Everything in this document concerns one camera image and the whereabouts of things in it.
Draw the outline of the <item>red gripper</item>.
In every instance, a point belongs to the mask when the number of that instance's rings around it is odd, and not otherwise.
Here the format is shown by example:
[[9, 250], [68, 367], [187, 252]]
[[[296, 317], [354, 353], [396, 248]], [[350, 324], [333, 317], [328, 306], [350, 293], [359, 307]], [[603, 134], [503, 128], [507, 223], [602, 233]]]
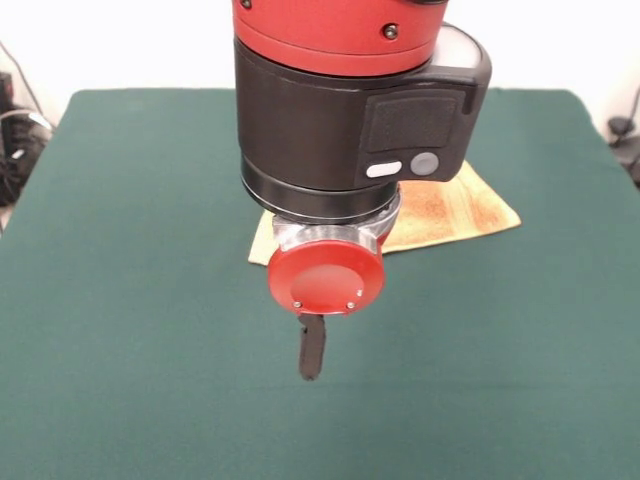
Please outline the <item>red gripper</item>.
[[301, 314], [298, 368], [305, 381], [322, 371], [323, 315], [361, 310], [383, 290], [382, 246], [398, 214], [397, 207], [388, 207], [341, 225], [297, 224], [279, 216], [272, 221], [276, 249], [267, 264], [267, 283], [281, 307]]

